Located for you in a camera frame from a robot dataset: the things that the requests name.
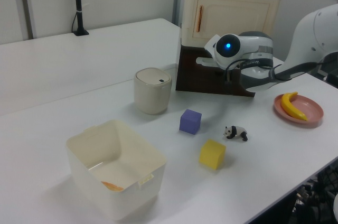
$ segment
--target bin handle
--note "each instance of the bin handle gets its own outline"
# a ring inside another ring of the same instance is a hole
[[[154,175],[150,173],[149,175],[145,176],[144,178],[138,181],[138,187],[141,188],[145,183],[149,182],[153,178]]]

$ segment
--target beige container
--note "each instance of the beige container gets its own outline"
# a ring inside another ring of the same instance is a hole
[[[280,0],[185,0],[183,46],[204,47],[214,35],[271,34]]]
[[[172,78],[158,68],[146,68],[134,76],[134,102],[147,114],[159,114],[168,106]]]
[[[125,123],[90,127],[66,146],[75,184],[108,218],[122,219],[158,194],[166,159]]]

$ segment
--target cream cabinet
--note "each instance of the cream cabinet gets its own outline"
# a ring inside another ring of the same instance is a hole
[[[215,34],[271,34],[280,0],[185,0],[182,45],[204,47]]]

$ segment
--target panda figurine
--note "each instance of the panda figurine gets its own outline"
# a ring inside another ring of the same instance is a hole
[[[234,138],[236,135],[240,135],[243,141],[248,140],[247,131],[243,127],[231,126],[228,128],[226,126],[226,130],[224,131],[224,136],[226,136],[227,138]]]

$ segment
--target yellow banana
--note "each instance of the yellow banana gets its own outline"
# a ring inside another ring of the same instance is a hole
[[[293,104],[290,102],[290,99],[297,94],[298,92],[284,94],[281,97],[281,101],[280,101],[281,107],[290,116],[307,121],[306,115],[303,112],[301,112],[299,109],[297,109],[295,106],[293,106]]]

